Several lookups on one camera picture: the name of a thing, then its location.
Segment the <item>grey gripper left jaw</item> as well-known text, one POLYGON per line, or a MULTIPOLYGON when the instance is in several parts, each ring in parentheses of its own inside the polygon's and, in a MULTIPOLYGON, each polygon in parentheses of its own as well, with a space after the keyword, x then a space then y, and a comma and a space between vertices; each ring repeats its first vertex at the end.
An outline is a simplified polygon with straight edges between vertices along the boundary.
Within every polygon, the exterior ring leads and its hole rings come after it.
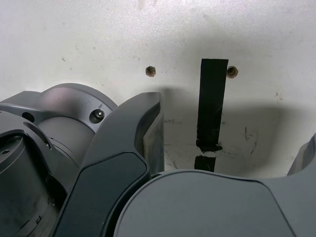
POLYGON ((55 237, 111 237, 129 198, 150 178, 143 138, 160 113, 160 93, 125 101, 102 122, 56 222, 55 237))

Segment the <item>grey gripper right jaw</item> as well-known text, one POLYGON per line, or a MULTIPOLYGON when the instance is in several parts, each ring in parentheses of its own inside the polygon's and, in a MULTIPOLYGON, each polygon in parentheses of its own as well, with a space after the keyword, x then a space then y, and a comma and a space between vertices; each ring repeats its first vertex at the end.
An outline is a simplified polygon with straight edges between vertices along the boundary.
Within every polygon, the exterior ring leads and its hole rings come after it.
POLYGON ((165 172, 123 208, 116 237, 313 237, 316 234, 316 140, 301 170, 244 179, 206 171, 165 172))

